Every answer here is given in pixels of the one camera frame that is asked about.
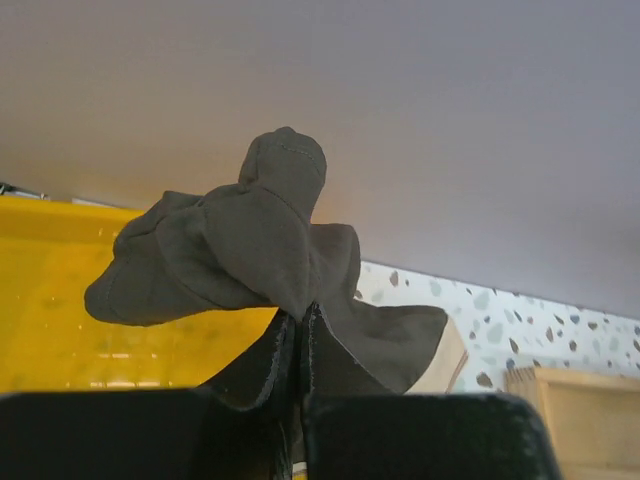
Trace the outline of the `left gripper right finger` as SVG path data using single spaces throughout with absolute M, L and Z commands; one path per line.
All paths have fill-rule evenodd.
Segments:
M 310 479 L 559 479 L 540 416 L 508 394 L 386 393 L 312 305 L 301 325 Z

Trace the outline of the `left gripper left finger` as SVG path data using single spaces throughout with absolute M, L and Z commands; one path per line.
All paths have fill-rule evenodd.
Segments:
M 295 321 L 197 387 L 1 398 L 4 479 L 289 479 Z

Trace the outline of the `grey brown underwear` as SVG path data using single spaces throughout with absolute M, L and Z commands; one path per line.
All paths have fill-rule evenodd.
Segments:
M 238 180 L 204 195 L 168 191 L 117 235 L 87 288 L 95 319 L 151 326 L 210 310 L 277 307 L 300 321 L 321 390 L 447 391 L 464 356 L 448 314 L 357 299 L 357 233 L 311 217 L 326 158 L 281 127 L 255 138 Z

